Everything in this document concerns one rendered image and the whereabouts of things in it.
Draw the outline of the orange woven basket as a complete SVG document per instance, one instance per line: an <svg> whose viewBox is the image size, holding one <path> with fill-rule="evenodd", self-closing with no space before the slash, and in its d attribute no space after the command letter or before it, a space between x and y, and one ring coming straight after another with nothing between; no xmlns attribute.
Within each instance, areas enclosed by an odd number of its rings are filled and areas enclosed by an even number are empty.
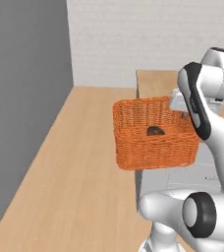
<svg viewBox="0 0 224 252"><path fill-rule="evenodd" d="M113 105L116 161L125 170L188 166L195 162L199 138L191 117L171 110L169 96L119 100ZM149 126L165 134L147 136Z"/></svg>

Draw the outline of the brown bread loaf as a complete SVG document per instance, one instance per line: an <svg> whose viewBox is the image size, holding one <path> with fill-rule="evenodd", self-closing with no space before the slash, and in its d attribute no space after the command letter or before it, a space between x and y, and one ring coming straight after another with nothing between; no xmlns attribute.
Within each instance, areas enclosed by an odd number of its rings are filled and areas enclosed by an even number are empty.
<svg viewBox="0 0 224 252"><path fill-rule="evenodd" d="M154 136L154 135L164 135L165 132L158 126L149 126L146 129L147 136Z"/></svg>

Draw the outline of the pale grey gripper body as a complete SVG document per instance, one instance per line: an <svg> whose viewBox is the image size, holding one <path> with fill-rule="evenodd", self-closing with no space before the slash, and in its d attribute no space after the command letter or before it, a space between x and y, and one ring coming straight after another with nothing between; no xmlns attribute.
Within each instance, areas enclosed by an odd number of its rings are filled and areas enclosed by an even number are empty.
<svg viewBox="0 0 224 252"><path fill-rule="evenodd" d="M175 111L188 112L187 98L179 89L171 92L169 99L169 108Z"/></svg>

